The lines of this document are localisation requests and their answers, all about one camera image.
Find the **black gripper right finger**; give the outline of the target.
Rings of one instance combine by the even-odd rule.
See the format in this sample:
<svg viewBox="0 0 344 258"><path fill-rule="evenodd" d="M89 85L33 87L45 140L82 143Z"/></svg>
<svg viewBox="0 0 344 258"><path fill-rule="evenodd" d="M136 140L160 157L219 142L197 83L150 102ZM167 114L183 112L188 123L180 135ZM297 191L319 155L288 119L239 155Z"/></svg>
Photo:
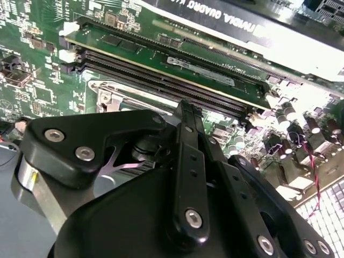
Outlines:
<svg viewBox="0 0 344 258"><path fill-rule="evenodd" d="M206 164L217 184L220 227L228 231L235 257L334 257L329 244L244 157L225 159L208 137L202 110L190 105Z"/></svg>

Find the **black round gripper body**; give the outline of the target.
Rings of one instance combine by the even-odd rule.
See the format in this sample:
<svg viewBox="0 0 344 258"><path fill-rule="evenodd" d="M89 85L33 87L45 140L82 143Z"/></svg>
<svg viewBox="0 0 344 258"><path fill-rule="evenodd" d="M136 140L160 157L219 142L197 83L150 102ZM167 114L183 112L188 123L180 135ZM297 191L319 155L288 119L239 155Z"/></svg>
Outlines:
<svg viewBox="0 0 344 258"><path fill-rule="evenodd" d="M200 139L181 141L160 168L83 205L65 222L55 257L235 257L220 227L219 191Z"/></svg>

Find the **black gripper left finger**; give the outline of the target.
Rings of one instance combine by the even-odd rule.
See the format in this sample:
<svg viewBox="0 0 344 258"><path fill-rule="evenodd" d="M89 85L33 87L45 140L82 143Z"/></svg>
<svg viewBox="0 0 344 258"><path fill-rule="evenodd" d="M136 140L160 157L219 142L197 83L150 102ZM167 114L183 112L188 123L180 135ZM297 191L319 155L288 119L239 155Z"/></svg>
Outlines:
<svg viewBox="0 0 344 258"><path fill-rule="evenodd" d="M190 103L172 116L152 110L47 117L31 121L14 179L22 203L40 212L58 236L80 207L146 172L171 168L181 141L198 143Z"/></svg>

